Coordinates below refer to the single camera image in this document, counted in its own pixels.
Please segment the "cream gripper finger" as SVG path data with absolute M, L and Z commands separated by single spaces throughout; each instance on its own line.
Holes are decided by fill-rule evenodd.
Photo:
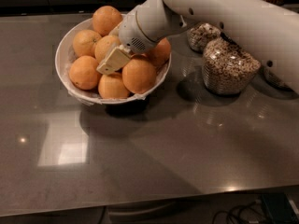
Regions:
M 110 31 L 109 35 L 119 36 L 119 30 L 120 30 L 121 24 L 122 24 L 122 22 L 120 22 L 116 27 L 114 27 L 114 28 Z
M 132 51 L 124 45 L 113 46 L 99 63 L 96 70 L 102 75 L 110 75 L 128 64 L 131 56 Z

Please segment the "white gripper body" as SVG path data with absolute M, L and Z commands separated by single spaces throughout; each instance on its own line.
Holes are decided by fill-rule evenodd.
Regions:
M 169 35 L 181 33 L 187 22 L 168 8 L 163 0 L 147 0 L 123 19 L 119 38 L 133 53 L 141 54 L 157 46 Z

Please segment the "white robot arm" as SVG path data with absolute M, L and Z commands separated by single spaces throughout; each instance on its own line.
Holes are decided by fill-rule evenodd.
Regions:
M 299 14 L 263 0 L 147 0 L 120 23 L 114 45 L 97 70 L 109 75 L 132 54 L 156 47 L 199 22 L 220 29 L 293 91 L 299 92 Z

